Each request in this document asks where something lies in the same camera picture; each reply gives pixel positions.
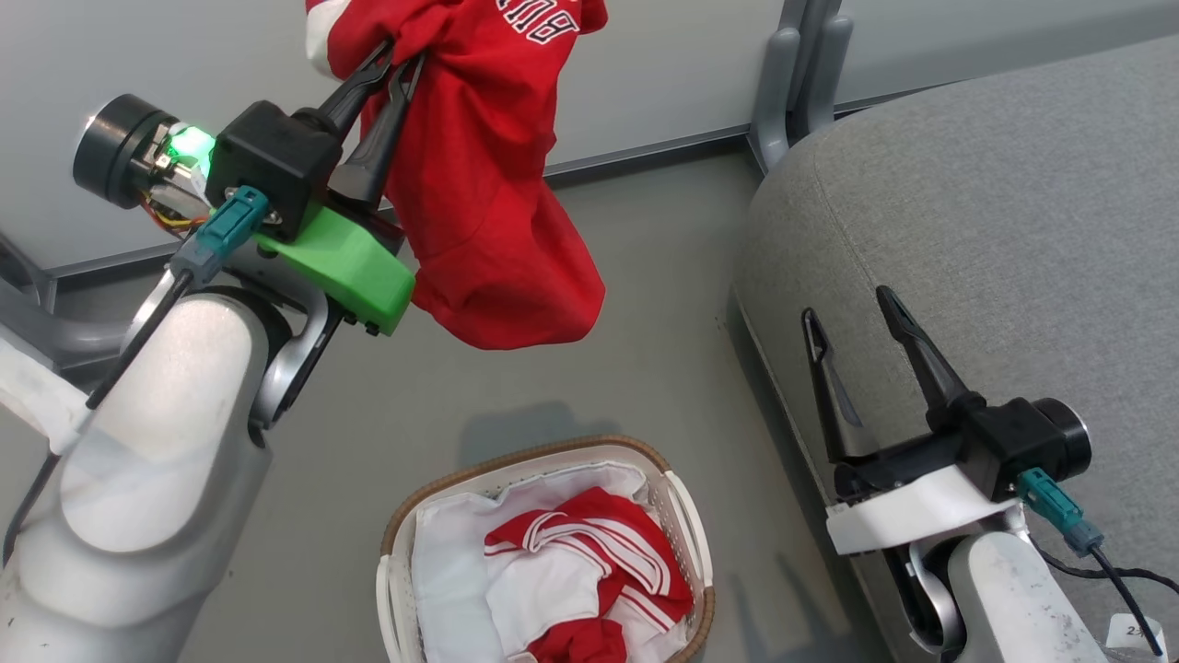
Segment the red white striped garment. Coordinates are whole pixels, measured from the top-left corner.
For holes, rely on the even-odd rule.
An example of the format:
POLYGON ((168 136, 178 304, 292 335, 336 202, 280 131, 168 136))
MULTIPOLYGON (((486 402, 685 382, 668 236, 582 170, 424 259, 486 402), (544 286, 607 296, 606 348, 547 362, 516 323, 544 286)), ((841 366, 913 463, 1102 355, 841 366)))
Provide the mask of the red white striped garment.
POLYGON ((664 529, 601 487, 485 536, 485 600, 507 663, 671 663, 694 592, 664 529))

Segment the white basket with woven rim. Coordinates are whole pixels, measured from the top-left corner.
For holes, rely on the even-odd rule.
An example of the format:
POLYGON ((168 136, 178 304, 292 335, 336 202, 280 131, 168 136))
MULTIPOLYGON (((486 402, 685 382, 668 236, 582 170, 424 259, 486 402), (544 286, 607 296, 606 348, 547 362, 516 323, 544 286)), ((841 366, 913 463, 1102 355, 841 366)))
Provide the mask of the white basket with woven rim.
POLYGON ((380 638, 388 663, 426 663, 419 630, 410 562, 415 517, 442 498, 457 494, 499 495, 514 483, 548 471, 572 470, 590 462, 623 462, 648 479, 644 499, 631 498, 661 525, 694 592, 687 621, 687 643, 671 663, 692 663, 710 634, 716 608, 713 570, 705 529, 685 483, 657 449, 619 434, 581 436, 539 448, 498 457, 470 470, 455 471, 409 495, 396 508, 380 545, 376 600, 380 638))

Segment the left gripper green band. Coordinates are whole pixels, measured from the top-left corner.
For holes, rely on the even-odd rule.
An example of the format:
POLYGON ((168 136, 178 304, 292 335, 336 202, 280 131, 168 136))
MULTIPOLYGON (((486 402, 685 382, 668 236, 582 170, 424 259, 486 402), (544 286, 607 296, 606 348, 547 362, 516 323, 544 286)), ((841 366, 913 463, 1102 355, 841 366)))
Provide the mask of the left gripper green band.
POLYGON ((253 101, 218 134, 123 94, 88 119, 73 180, 182 239, 178 273, 193 285, 228 269, 235 252, 257 250, 348 322, 391 335, 415 280, 397 256, 404 234, 380 198, 424 68, 424 55, 395 64, 391 51, 391 39, 380 42, 320 109, 253 101), (358 143, 345 156, 354 124, 358 143))

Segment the grey fabric sofa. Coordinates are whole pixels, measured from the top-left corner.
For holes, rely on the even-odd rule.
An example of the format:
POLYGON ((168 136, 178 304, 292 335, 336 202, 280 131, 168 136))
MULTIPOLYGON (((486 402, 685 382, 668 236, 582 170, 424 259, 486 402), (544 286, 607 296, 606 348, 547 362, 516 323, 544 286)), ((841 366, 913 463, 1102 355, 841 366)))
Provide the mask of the grey fabric sofa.
POLYGON ((1093 461, 1063 488, 1111 562, 1179 582, 1179 35, 884 101, 765 177, 735 306, 828 554, 801 313, 821 316, 877 444, 927 431, 876 285, 990 402, 1068 403, 1093 461))

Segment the white fabric wrap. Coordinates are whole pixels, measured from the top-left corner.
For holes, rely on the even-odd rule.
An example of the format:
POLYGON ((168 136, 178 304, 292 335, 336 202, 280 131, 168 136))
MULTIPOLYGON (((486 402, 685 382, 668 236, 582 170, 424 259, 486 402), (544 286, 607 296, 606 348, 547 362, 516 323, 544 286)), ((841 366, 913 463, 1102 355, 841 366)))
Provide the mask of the white fabric wrap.
POLYGON ((88 422, 85 402, 48 357, 0 324, 0 403, 42 433, 54 457, 68 453, 88 422))

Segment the grey metal partition foot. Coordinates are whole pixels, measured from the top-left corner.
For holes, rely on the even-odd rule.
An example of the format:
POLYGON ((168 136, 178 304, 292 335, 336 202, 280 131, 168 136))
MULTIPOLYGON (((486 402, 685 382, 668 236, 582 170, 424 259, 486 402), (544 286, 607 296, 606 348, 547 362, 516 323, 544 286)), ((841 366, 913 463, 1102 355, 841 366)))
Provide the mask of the grey metal partition foot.
POLYGON ((118 356, 129 329, 119 322, 59 319, 53 313, 59 280, 37 267, 0 232, 0 328, 25 352, 54 369, 101 365, 118 356))

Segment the grey forked partition post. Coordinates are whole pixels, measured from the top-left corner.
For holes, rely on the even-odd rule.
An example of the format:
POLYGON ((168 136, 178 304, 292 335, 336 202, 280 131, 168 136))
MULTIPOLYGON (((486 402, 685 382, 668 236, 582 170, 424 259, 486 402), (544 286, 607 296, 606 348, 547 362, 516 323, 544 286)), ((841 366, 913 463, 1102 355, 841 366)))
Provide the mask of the grey forked partition post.
POLYGON ((765 46, 747 140, 763 173, 788 147, 834 124, 852 17, 843 0, 783 0, 765 46))

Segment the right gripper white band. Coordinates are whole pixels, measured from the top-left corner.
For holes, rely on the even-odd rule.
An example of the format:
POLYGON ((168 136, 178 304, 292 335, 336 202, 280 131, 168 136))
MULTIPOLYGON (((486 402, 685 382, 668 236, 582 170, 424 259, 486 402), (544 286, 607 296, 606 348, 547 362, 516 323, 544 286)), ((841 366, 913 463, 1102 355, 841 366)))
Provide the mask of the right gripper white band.
MULTIPOLYGON (((1056 399, 1023 398, 988 406, 964 386, 895 290, 876 285, 875 294, 890 335, 905 349, 935 433, 850 467, 859 494, 829 508, 826 519, 839 554, 922 541, 1014 508, 1022 503, 1015 483, 1025 471, 1043 470, 1061 485, 1091 467, 1088 427, 1072 408, 1056 399)), ((847 393, 814 308, 801 311, 801 332, 828 459, 861 462, 867 453, 859 446, 872 449, 872 433, 847 393)))

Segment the white fabric basket liner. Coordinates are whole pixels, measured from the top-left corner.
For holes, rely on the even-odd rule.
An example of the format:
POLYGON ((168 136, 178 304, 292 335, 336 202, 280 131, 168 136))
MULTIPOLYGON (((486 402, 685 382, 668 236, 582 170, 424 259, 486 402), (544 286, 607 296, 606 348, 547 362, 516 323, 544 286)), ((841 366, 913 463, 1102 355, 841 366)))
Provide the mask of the white fabric basket liner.
POLYGON ((485 536, 493 529, 595 486, 644 499, 646 485, 643 471, 623 462, 590 462, 527 478, 499 495, 447 495, 420 508, 410 571, 426 663, 506 663, 487 605, 485 536))

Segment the small white sofa label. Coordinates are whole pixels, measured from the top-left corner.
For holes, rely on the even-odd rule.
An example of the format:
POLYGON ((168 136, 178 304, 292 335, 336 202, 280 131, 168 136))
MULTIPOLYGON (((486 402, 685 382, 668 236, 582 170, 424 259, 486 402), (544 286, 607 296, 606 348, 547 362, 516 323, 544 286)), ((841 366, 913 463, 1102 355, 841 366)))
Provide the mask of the small white sofa label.
POLYGON ((1121 663, 1170 663, 1168 646, 1161 623, 1145 618, 1150 636, 1133 613, 1112 613, 1104 650, 1121 663))

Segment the red jersey with lettering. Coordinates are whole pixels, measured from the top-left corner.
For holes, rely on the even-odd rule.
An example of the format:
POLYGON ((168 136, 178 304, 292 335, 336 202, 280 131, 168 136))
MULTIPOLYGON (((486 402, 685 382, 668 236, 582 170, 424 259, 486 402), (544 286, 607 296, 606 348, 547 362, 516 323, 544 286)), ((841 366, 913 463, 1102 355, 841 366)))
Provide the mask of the red jersey with lettering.
POLYGON ((556 83, 606 0, 307 0, 307 55, 345 79, 380 42, 424 55, 383 188, 419 270, 413 301, 485 352, 577 343, 606 288, 544 179, 556 83))

